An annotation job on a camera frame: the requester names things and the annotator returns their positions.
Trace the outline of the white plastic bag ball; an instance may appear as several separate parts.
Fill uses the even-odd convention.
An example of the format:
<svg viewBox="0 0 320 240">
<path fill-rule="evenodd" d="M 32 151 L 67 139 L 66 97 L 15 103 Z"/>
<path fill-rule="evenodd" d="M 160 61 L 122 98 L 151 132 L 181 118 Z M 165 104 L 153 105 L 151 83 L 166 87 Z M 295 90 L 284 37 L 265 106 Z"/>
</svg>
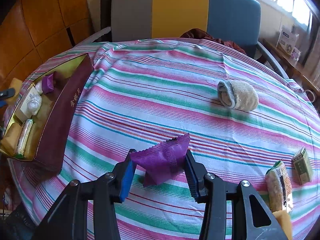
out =
<svg viewBox="0 0 320 240">
<path fill-rule="evenodd" d="M 31 115 L 37 115 L 42 105 L 42 96 L 39 94 L 33 94 L 27 103 L 27 111 Z"/>
</svg>

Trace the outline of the yellow sponge block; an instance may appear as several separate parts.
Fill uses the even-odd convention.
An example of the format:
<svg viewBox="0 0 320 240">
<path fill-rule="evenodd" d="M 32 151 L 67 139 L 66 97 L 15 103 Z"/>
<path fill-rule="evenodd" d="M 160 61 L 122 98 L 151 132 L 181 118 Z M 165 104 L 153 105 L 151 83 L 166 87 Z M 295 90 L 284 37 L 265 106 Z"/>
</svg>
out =
<svg viewBox="0 0 320 240">
<path fill-rule="evenodd" d="M 292 223 L 290 215 L 285 210 L 275 211 L 273 212 L 273 215 L 280 224 L 287 239 L 292 240 Z"/>
</svg>

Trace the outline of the white purple carton box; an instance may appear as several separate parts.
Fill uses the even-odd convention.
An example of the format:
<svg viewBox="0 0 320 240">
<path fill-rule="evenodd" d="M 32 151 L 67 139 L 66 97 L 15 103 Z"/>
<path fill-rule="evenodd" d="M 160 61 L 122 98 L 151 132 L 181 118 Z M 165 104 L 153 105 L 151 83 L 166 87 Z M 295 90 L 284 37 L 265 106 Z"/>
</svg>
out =
<svg viewBox="0 0 320 240">
<path fill-rule="evenodd" d="M 279 34 L 276 47 L 284 54 L 291 56 L 298 41 L 298 38 L 298 33 L 292 33 L 291 29 L 283 25 Z"/>
</svg>

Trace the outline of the wooden wardrobe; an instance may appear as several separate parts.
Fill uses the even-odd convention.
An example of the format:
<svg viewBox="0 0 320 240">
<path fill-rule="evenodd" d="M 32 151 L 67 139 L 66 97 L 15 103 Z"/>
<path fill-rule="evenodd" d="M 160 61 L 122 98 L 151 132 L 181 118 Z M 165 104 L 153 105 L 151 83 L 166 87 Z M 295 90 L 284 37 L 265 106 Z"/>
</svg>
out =
<svg viewBox="0 0 320 240">
<path fill-rule="evenodd" d="M 18 0 L 1 24 L 1 88 L 92 33 L 87 0 Z"/>
</svg>

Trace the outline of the long cracker packet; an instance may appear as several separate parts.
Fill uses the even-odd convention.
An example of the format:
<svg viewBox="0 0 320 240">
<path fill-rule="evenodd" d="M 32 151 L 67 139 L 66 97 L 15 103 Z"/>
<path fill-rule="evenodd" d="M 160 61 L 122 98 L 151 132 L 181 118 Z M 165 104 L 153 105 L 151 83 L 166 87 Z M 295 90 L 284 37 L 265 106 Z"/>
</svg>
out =
<svg viewBox="0 0 320 240">
<path fill-rule="evenodd" d="M 22 124 L 21 132 L 18 137 L 17 145 L 15 147 L 15 152 L 14 152 L 14 156 L 18 159 L 22 159 L 24 157 L 25 147 L 26 147 L 33 123 L 34 123 L 33 119 L 27 119 Z"/>
</svg>

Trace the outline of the white tea box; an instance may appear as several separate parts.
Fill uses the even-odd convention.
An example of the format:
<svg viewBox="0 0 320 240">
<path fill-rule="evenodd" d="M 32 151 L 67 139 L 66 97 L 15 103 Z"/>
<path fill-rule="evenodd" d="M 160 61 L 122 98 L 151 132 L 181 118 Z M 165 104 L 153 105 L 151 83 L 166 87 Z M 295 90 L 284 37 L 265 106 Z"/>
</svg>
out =
<svg viewBox="0 0 320 240">
<path fill-rule="evenodd" d="M 30 110 L 30 107 L 28 107 L 28 105 L 33 99 L 38 98 L 41 98 L 41 96 L 36 90 L 35 86 L 30 86 L 18 103 L 14 112 L 20 122 L 25 122 L 25 120 L 30 119 L 34 115 L 35 111 Z"/>
</svg>

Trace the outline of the wooden side table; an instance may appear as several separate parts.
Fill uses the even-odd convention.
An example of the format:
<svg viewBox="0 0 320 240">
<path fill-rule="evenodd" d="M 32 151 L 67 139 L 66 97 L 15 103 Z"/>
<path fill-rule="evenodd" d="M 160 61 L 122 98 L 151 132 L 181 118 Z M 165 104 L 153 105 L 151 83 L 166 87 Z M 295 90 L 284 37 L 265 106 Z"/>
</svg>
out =
<svg viewBox="0 0 320 240">
<path fill-rule="evenodd" d="M 298 83 L 301 83 L 304 88 L 312 91 L 315 98 L 319 98 L 319 85 L 316 84 L 316 81 L 313 81 L 311 75 L 307 73 L 306 68 L 302 64 L 292 59 L 267 40 L 263 39 L 262 44 L 271 54 L 279 59 L 279 64 L 290 78 L 297 78 Z"/>
</svg>

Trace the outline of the rolled beige sock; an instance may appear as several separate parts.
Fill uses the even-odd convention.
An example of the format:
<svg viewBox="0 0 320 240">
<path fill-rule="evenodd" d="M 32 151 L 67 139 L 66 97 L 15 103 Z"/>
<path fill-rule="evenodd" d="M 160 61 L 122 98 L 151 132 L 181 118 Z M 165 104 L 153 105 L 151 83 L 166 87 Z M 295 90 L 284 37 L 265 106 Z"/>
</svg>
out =
<svg viewBox="0 0 320 240">
<path fill-rule="evenodd" d="M 253 111 L 259 105 L 255 89 L 245 81 L 220 81 L 217 85 L 220 102 L 227 108 Z"/>
</svg>

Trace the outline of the purple snack packet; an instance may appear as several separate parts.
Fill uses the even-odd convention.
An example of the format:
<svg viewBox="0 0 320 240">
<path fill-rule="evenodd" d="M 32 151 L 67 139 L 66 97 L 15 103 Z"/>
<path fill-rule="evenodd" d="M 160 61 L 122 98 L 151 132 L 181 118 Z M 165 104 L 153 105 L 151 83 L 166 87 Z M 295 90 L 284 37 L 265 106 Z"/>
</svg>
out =
<svg viewBox="0 0 320 240">
<path fill-rule="evenodd" d="M 48 94 L 54 91 L 54 74 L 46 75 L 42 78 L 41 88 L 43 94 Z"/>
<path fill-rule="evenodd" d="M 145 169 L 144 187 L 173 180 L 183 172 L 190 135 L 184 134 L 146 150 L 132 152 L 131 160 Z"/>
</svg>

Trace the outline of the tricolour fabric chair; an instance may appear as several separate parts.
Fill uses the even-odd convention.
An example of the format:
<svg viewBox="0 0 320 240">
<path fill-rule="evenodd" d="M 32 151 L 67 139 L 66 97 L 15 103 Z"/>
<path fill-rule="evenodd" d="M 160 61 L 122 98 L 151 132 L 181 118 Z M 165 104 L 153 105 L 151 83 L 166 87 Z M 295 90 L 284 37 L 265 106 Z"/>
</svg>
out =
<svg viewBox="0 0 320 240">
<path fill-rule="evenodd" d="M 288 76 L 258 41 L 261 6 L 256 0 L 100 0 L 101 30 L 94 41 L 179 38 L 191 29 L 232 41 L 250 58 L 258 50 L 281 77 Z"/>
</svg>

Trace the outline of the dark red garment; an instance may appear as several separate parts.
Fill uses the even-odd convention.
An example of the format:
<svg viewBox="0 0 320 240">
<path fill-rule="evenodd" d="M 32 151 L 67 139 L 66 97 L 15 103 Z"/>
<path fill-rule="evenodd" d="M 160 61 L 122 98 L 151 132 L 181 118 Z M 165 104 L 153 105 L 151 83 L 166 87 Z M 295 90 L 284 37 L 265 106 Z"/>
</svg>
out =
<svg viewBox="0 0 320 240">
<path fill-rule="evenodd" d="M 190 29 L 189 31 L 183 33 L 180 38 L 193 38 L 193 39 L 205 39 L 205 40 L 209 40 L 209 41 L 213 41 L 219 44 L 222 44 L 224 46 L 227 46 L 229 48 L 232 48 L 240 53 L 243 53 L 244 55 L 246 55 L 246 52 L 240 47 L 238 46 L 235 42 L 233 41 L 224 41 L 220 38 L 213 38 L 210 34 L 208 34 L 206 31 L 199 29 L 199 28 L 194 28 L 194 29 Z"/>
</svg>

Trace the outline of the gold tin box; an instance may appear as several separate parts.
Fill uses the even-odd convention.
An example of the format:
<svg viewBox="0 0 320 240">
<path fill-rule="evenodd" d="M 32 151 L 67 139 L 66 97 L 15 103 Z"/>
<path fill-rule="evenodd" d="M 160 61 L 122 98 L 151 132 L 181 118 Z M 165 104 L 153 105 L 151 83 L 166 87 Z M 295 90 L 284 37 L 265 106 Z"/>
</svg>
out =
<svg viewBox="0 0 320 240">
<path fill-rule="evenodd" d="M 33 125 L 23 154 L 10 153 L 4 146 L 1 146 L 1 153 L 29 166 L 59 173 L 76 105 L 92 72 L 89 55 L 82 54 L 39 75 L 28 84 L 25 90 L 34 88 L 44 77 L 52 76 L 54 89 L 41 95 L 42 104 L 38 113 L 31 117 Z"/>
</svg>

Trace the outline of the striped bed cover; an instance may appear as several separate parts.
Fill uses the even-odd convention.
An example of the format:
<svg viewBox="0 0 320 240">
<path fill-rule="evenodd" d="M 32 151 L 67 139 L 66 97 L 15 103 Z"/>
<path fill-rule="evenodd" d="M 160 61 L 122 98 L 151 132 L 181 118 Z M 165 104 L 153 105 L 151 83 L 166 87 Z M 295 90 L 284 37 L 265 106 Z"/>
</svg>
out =
<svg viewBox="0 0 320 240">
<path fill-rule="evenodd" d="M 293 238 L 304 239 L 319 217 L 319 115 L 292 79 L 231 48 L 200 40 L 137 40 L 91 43 L 49 59 L 39 75 L 82 54 L 92 60 L 69 131 L 61 172 L 40 172 L 11 160 L 9 165 L 27 215 L 38 224 L 72 180 L 95 180 L 113 170 L 129 149 L 144 150 L 189 133 L 194 158 L 220 178 L 246 179 L 268 199 L 265 173 L 282 161 L 290 176 Z M 245 81 L 259 105 L 247 112 L 225 107 L 220 81 Z M 292 163 L 305 147 L 312 181 L 300 185 Z"/>
</svg>

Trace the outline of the green medicine box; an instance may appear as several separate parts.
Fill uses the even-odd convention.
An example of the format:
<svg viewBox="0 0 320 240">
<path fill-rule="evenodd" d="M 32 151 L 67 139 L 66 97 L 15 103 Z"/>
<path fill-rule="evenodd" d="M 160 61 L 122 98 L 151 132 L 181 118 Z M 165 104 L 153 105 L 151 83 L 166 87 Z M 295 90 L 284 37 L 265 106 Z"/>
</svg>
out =
<svg viewBox="0 0 320 240">
<path fill-rule="evenodd" d="M 297 172 L 300 185 L 304 185 L 312 181 L 313 169 L 305 147 L 302 147 L 294 154 L 292 157 L 292 163 Z"/>
</svg>

